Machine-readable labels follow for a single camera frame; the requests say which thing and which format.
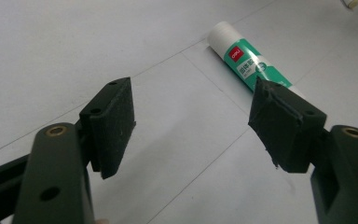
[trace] white glue stick cap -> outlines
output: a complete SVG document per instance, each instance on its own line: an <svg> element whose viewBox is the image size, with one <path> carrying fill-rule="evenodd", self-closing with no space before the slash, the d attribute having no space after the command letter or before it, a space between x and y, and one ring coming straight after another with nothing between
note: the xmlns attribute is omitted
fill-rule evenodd
<svg viewBox="0 0 358 224"><path fill-rule="evenodd" d="M229 47L242 38L243 36L228 22L221 21L209 33L208 43L220 58L224 59Z"/></svg>

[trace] floor tile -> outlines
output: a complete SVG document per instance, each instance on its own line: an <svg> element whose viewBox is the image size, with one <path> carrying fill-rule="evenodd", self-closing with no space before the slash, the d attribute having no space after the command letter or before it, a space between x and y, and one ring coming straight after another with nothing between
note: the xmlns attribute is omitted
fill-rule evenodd
<svg viewBox="0 0 358 224"><path fill-rule="evenodd" d="M327 129L337 124L358 127L358 27L298 87L327 114Z"/></svg>
<svg viewBox="0 0 358 224"><path fill-rule="evenodd" d="M91 175L96 217L146 223L248 127L183 55L133 79L137 125L117 176Z"/></svg>
<svg viewBox="0 0 358 224"><path fill-rule="evenodd" d="M270 2L0 2L0 147Z"/></svg>
<svg viewBox="0 0 358 224"><path fill-rule="evenodd" d="M277 170L248 131L150 223L316 224L310 174Z"/></svg>
<svg viewBox="0 0 358 224"><path fill-rule="evenodd" d="M335 0L283 0L235 27L292 83L297 83L358 25L358 14Z"/></svg>
<svg viewBox="0 0 358 224"><path fill-rule="evenodd" d="M253 93L213 51L206 39L183 53L203 75L249 115Z"/></svg>

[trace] screw hole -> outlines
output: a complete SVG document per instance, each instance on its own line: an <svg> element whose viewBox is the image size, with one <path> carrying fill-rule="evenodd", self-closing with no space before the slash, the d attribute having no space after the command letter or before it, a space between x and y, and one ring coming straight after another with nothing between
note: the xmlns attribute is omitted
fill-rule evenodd
<svg viewBox="0 0 358 224"><path fill-rule="evenodd" d="M310 111L310 110L307 110L305 113L306 113L307 115L315 115L315 113L313 113L313 111Z"/></svg>
<svg viewBox="0 0 358 224"><path fill-rule="evenodd" d="M53 200L54 198L56 198L59 194L60 194L60 189L57 188L57 187L52 187L52 188L49 188L49 189L45 189L40 194L40 200L42 202L48 202L48 201Z"/></svg>
<svg viewBox="0 0 358 224"><path fill-rule="evenodd" d="M65 133L67 128L65 126L55 126L46 131L46 135L50 137L55 137Z"/></svg>
<svg viewBox="0 0 358 224"><path fill-rule="evenodd" d="M350 137L358 138L358 130L354 128L343 128L342 131Z"/></svg>
<svg viewBox="0 0 358 224"><path fill-rule="evenodd" d="M99 114L99 113L101 113L101 109L95 108L95 109L92 109L90 112L91 112L91 114Z"/></svg>

